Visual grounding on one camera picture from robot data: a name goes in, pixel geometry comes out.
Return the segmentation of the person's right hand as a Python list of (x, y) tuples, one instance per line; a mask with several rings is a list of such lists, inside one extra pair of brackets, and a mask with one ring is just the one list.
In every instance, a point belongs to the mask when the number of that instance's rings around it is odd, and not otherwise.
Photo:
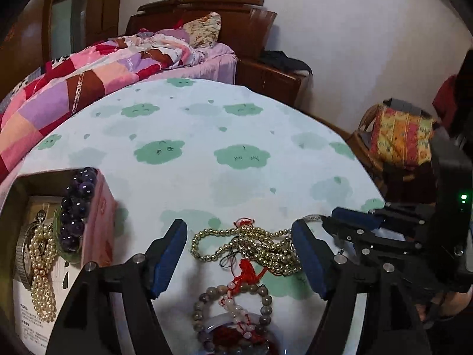
[(438, 317), (452, 317), (466, 309), (472, 300), (472, 288), (466, 293), (441, 292), (426, 304), (415, 304), (422, 322), (432, 321)]

